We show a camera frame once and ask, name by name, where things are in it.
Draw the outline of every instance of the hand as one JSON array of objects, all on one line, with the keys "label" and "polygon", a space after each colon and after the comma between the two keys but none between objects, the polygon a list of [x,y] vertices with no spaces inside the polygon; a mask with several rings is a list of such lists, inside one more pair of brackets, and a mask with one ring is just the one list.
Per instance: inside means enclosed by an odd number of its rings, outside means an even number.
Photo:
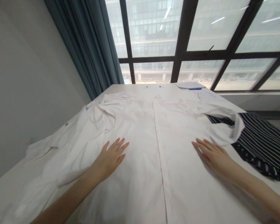
[{"label": "hand", "polygon": [[97,159],[93,162],[91,167],[82,175],[82,179],[92,179],[95,178],[96,183],[104,181],[109,177],[123,161],[125,154],[123,151],[128,147],[130,142],[124,144],[124,138],[119,141],[118,138],[107,150],[109,141],[103,146],[103,149]]},{"label": "hand", "polygon": [[200,158],[219,176],[238,187],[242,187],[243,184],[249,182],[251,174],[238,165],[225,149],[206,139],[201,141],[197,138],[196,141],[192,142],[192,144],[202,151],[202,153],[199,153]]}]

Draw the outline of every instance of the ceiling light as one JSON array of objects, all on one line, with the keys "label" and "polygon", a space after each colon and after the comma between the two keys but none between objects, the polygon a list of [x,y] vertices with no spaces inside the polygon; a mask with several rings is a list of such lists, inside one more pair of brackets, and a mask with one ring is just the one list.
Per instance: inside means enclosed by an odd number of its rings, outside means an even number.
[{"label": "ceiling light", "polygon": [[214,24],[215,22],[218,22],[218,21],[220,21],[220,20],[222,20],[222,19],[224,19],[224,18],[225,18],[225,17],[222,17],[222,18],[220,18],[220,19],[218,19],[218,20],[212,22],[212,24]]},{"label": "ceiling light", "polygon": [[276,17],[276,18],[273,18],[273,19],[265,20],[265,21],[263,21],[261,23],[270,22],[270,21],[273,21],[273,20],[276,20],[276,19],[280,19],[280,17]]},{"label": "ceiling light", "polygon": [[169,13],[170,9],[171,9],[171,6],[169,6],[169,7],[168,7],[168,9],[167,9],[167,12],[166,12],[166,14],[165,14],[164,19],[166,19],[166,18],[167,18],[167,15],[168,15],[168,13]]},{"label": "ceiling light", "polygon": [[[248,8],[249,6],[247,6],[247,7],[245,7],[245,8]],[[243,10],[243,9],[245,9],[245,8],[242,8],[242,9],[240,9],[239,11],[241,11],[241,10]]]}]

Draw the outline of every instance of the building window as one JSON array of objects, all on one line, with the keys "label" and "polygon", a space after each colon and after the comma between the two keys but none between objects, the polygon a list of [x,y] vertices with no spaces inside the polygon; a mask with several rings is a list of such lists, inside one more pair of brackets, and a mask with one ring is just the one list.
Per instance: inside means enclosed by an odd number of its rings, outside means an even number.
[{"label": "building window", "polygon": [[105,0],[125,84],[280,90],[280,0]]}]

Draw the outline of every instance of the finger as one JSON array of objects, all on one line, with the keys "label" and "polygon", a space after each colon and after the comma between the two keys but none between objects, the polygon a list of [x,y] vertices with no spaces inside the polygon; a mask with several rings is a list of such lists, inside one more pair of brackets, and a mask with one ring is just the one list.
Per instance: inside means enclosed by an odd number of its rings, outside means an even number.
[{"label": "finger", "polygon": [[226,152],[226,150],[225,149],[223,149],[221,146],[219,146],[219,145],[215,145],[218,149],[220,149],[221,150],[221,152],[223,152],[225,155],[228,155],[228,153]]},{"label": "finger", "polygon": [[213,147],[214,150],[220,151],[220,149],[218,149],[218,147],[216,147],[216,145],[213,144],[212,142],[210,142],[209,140],[204,139],[203,141],[206,142],[207,144],[209,144],[211,147]]},{"label": "finger", "polygon": [[198,138],[196,139],[196,141],[199,144],[204,145],[206,148],[208,148],[209,151],[212,151],[212,152],[216,151],[210,144],[207,144],[206,142],[204,142],[204,141],[202,141],[202,140],[200,140]]},{"label": "finger", "polygon": [[126,154],[122,154],[122,155],[118,158],[118,160],[117,160],[117,162],[116,162],[116,164],[115,164],[116,167],[118,167],[119,164],[123,161],[123,159],[125,158],[125,155],[126,155]]},{"label": "finger", "polygon": [[119,156],[124,152],[124,150],[128,147],[129,144],[130,142],[125,143],[122,147],[120,147],[119,150],[117,150]]},{"label": "finger", "polygon": [[116,139],[115,142],[113,142],[113,144],[109,147],[109,149],[114,148],[114,146],[116,146],[116,144],[119,142],[120,138]]},{"label": "finger", "polygon": [[207,157],[210,157],[211,156],[211,151],[206,148],[204,145],[202,144],[199,144],[197,142],[192,142],[193,145],[195,145],[196,147],[200,148],[200,150],[202,151],[203,154],[205,154]]},{"label": "finger", "polygon": [[107,141],[107,143],[103,146],[102,152],[106,152],[107,151],[107,147],[108,147],[109,143],[110,143],[110,141]]},{"label": "finger", "polygon": [[114,146],[113,150],[117,152],[117,150],[120,148],[120,146],[124,143],[125,139],[123,138],[119,143],[117,143],[116,146]]}]

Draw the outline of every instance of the navy striped fabric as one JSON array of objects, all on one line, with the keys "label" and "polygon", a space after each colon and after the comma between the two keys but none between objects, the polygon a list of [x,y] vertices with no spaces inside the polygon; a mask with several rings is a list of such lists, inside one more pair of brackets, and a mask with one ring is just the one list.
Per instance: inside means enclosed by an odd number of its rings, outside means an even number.
[{"label": "navy striped fabric", "polygon": [[[231,144],[240,157],[261,174],[280,181],[280,130],[256,113],[239,113],[245,128],[238,140]],[[208,115],[213,124],[234,125],[229,118]]]}]

